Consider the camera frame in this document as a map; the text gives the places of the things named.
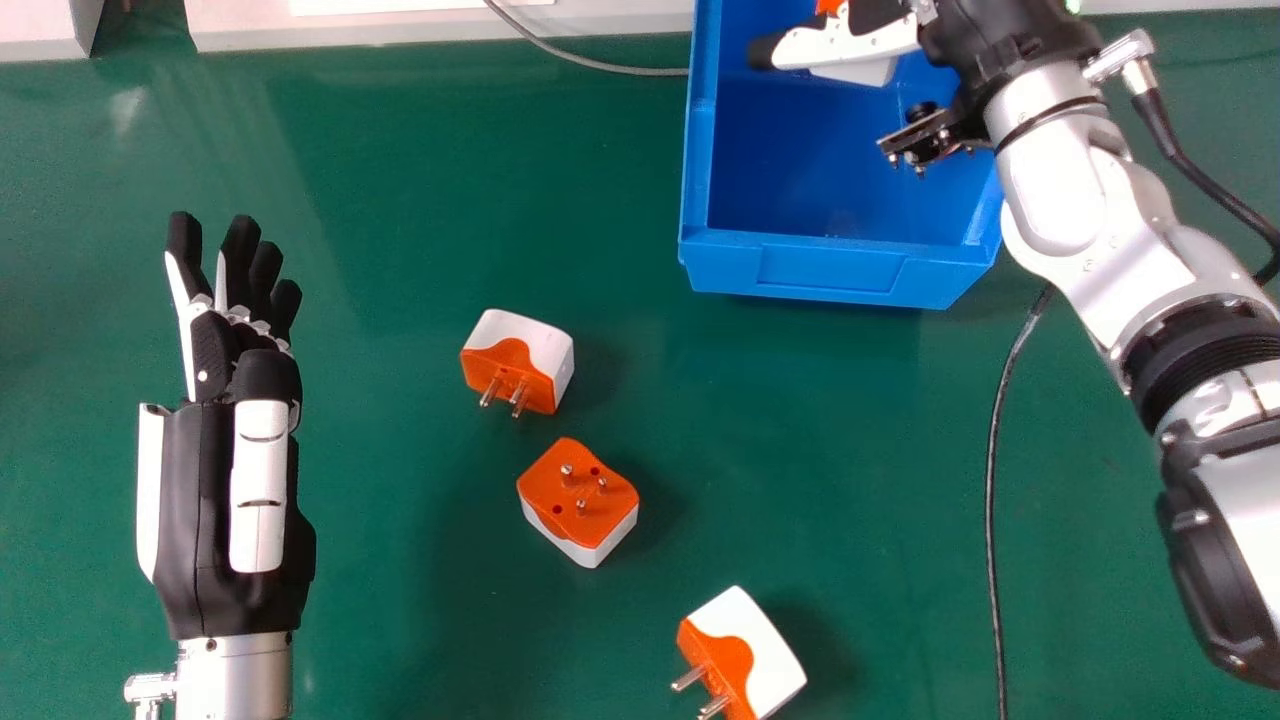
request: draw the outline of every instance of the green tabletop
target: green tabletop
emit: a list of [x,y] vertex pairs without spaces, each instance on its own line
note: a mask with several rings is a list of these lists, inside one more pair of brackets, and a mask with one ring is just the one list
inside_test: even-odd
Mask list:
[[[1277,13],[1101,24],[1138,22],[1187,149],[1280,215]],[[687,37],[567,45],[669,64]],[[128,717],[124,678],[172,666],[133,491],[136,404],[183,392],[174,209],[255,215],[306,292],[298,717],[689,719],[676,624],[735,583],[809,673],[780,717],[995,715],[983,443],[1033,278],[1002,261],[948,313],[690,292],[678,79],[518,42],[197,56],[163,6],[110,12],[96,55],[0,68],[0,715]],[[1183,218],[1261,260],[1116,114]],[[476,407],[457,352],[490,306],[575,337],[558,415]],[[520,514],[561,436],[643,496],[594,571]],[[1153,451],[1065,305],[1001,457],[1016,717],[1276,717],[1201,656]]]

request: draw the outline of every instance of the metal pin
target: metal pin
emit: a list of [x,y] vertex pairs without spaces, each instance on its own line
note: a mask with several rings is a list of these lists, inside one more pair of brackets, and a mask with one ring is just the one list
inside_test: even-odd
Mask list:
[[721,710],[724,710],[726,707],[728,707],[728,696],[722,694],[716,700],[704,705],[701,710],[698,711],[698,720],[708,720],[709,717],[714,717],[719,715]]
[[689,689],[689,685],[692,685],[694,683],[700,680],[701,676],[705,674],[707,674],[705,665],[695,665],[692,669],[689,670],[689,673],[685,673],[680,678],[676,678],[676,682],[671,684],[671,689],[676,691],[677,693],[682,693],[686,689]]
[[525,380],[520,380],[520,384],[516,386],[516,392],[511,393],[512,418],[518,418],[520,414],[525,411],[525,402],[529,401],[525,389],[526,389]]
[[498,375],[494,375],[494,378],[489,380],[489,387],[485,388],[484,395],[480,396],[480,407],[488,407],[489,404],[493,402],[493,396],[497,392],[498,392]]

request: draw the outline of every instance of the cable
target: cable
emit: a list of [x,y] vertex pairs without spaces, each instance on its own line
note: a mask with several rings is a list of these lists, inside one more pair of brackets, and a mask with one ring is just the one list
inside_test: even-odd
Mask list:
[[987,538],[987,600],[991,601],[991,634],[996,644],[996,701],[1000,708],[1000,720],[1009,720],[1009,687],[1005,679],[1005,625],[1000,619],[1000,583],[996,578],[996,443],[1000,439],[1000,416],[1005,411],[1005,396],[1009,395],[1009,383],[1014,378],[1014,366],[1023,354],[1023,346],[1032,331],[1039,323],[1050,300],[1053,299],[1053,286],[1046,284],[1036,302],[1032,302],[1027,311],[1027,320],[1023,329],[1014,338],[1014,345],[1009,347],[1005,357],[1005,366],[1000,370],[1000,384],[996,386],[996,400],[991,407],[991,427],[987,430],[987,468],[983,473],[986,491],[983,493],[986,503],[986,538]]
[[1219,184],[1213,178],[1208,177],[1204,170],[1199,169],[1192,159],[1183,152],[1181,146],[1178,143],[1178,136],[1174,135],[1174,126],[1169,120],[1169,111],[1165,109],[1165,101],[1160,95],[1160,88],[1151,87],[1143,92],[1138,92],[1133,96],[1133,109],[1138,111],[1142,122],[1147,124],[1147,129],[1151,131],[1151,136],[1156,140],[1156,146],[1160,147],[1160,152],[1174,164],[1187,179],[1196,183],[1196,187],[1201,188],[1204,195],[1212,197],[1219,205],[1226,209],[1228,213],[1235,215],[1238,220],[1248,225],[1253,232],[1262,236],[1262,240],[1267,241],[1271,246],[1271,259],[1263,265],[1258,272],[1253,274],[1253,279],[1258,284],[1266,284],[1276,277],[1276,270],[1280,269],[1280,231],[1276,229],[1266,218],[1258,214],[1253,208],[1244,204],[1243,200],[1231,195],[1225,187]]
[[689,74],[689,68],[637,68],[635,65],[616,65],[613,63],[605,63],[602,60],[593,60],[591,58],[584,58],[570,53],[568,50],[561,50],[550,42],[547,42],[541,37],[534,35],[531,29],[520,24],[520,20],[513,18],[511,13],[504,10],[498,5],[497,0],[484,0],[484,4],[489,6],[490,10],[502,18],[502,22],[511,26],[511,29],[520,33],[521,37],[532,42],[535,47],[543,50],[544,53],[550,53],[561,60],[568,60],[576,65],[582,65],[585,68],[591,68],[594,70],[603,70],[607,73],[616,73],[620,76],[636,76],[636,77],[686,77]]

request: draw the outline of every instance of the blue plastic box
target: blue plastic box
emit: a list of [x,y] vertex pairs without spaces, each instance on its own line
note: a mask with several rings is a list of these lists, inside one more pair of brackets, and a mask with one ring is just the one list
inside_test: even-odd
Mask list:
[[699,0],[685,126],[680,261],[694,290],[946,309],[1000,249],[991,152],[924,179],[876,140],[951,70],[919,53],[883,88],[746,67],[751,38],[813,15],[813,0]]

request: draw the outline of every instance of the robotic arm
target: robotic arm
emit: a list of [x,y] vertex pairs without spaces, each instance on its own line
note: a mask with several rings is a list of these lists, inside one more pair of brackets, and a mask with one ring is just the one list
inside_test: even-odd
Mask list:
[[[1151,38],[1135,31],[1102,47],[1056,0],[869,3],[886,22],[850,22],[844,3],[756,41],[749,60],[883,85],[891,45],[959,73],[950,106],[913,109],[881,150],[923,176],[957,150],[993,149],[1005,246],[1070,301],[1155,438],[1157,519],[1201,644],[1229,673],[1280,689],[1280,313],[1230,251],[1178,220],[1110,119],[1098,88],[1120,76],[1178,160]],[[915,42],[901,41],[904,18]],[[1252,210],[1217,199],[1277,242]]]
[[316,536],[297,505],[302,380],[289,325],[302,293],[276,282],[279,249],[237,217],[215,287],[201,228],[169,223],[165,269],[187,398],[138,409],[137,551],[178,643],[173,673],[133,675],[138,720],[276,720],[292,712],[293,630],[315,577]]

